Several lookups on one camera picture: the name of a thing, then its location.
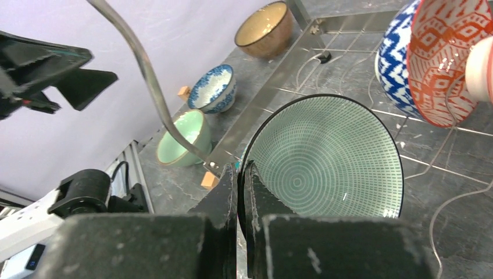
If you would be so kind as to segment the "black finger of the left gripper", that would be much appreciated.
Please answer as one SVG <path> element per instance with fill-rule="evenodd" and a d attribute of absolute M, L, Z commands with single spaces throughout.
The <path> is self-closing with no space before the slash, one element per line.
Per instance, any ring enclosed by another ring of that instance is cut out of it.
<path fill-rule="evenodd" d="M 18 109 L 54 114 L 60 105 L 44 90 L 55 87 L 73 109 L 84 110 L 115 83 L 112 71 L 85 69 L 90 50 L 1 32 L 1 119 Z"/>

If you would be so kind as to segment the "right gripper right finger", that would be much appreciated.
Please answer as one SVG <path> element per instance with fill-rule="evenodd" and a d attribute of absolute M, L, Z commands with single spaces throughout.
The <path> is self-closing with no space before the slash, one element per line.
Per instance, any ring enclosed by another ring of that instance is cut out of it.
<path fill-rule="evenodd" d="M 433 278 L 412 229 L 397 219 L 300 216 L 244 167 L 249 278 Z"/>

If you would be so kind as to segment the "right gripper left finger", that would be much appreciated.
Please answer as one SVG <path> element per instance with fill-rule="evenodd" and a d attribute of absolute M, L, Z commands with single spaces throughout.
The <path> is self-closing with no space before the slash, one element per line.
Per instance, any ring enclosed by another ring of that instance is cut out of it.
<path fill-rule="evenodd" d="M 69 217 L 34 278 L 236 278 L 237 173 L 185 214 L 96 213 Z"/>

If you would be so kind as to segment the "white blue floral bowl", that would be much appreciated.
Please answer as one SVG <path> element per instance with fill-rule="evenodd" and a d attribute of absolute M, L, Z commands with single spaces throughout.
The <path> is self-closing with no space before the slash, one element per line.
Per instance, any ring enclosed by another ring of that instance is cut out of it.
<path fill-rule="evenodd" d="M 235 102 L 237 81 L 234 69 L 228 64 L 218 65 L 205 73 L 190 91 L 187 105 L 204 114 L 229 110 Z"/>

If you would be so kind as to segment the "copper bowl with floral motif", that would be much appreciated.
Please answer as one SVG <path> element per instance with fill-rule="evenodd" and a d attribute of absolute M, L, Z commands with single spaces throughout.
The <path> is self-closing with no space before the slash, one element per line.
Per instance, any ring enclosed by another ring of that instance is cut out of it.
<path fill-rule="evenodd" d="M 234 43 L 249 56 L 270 59 L 290 44 L 292 13 L 284 1 L 275 1 L 251 14 L 237 30 Z"/>

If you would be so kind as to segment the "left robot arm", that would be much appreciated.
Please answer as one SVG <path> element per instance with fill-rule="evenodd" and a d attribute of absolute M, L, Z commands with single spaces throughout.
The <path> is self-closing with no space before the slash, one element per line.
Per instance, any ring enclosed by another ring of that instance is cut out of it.
<path fill-rule="evenodd" d="M 77 111 L 84 110 L 117 81 L 111 71 L 85 69 L 92 53 L 1 32 L 1 119 L 20 108 L 54 114 L 58 103 L 44 94 L 55 87 Z M 48 239 L 65 218 L 82 213 L 150 213 L 147 189 L 131 142 L 116 158 L 111 174 L 80 170 L 63 179 L 41 199 L 8 194 L 1 198 L 1 277 L 30 278 Z"/>

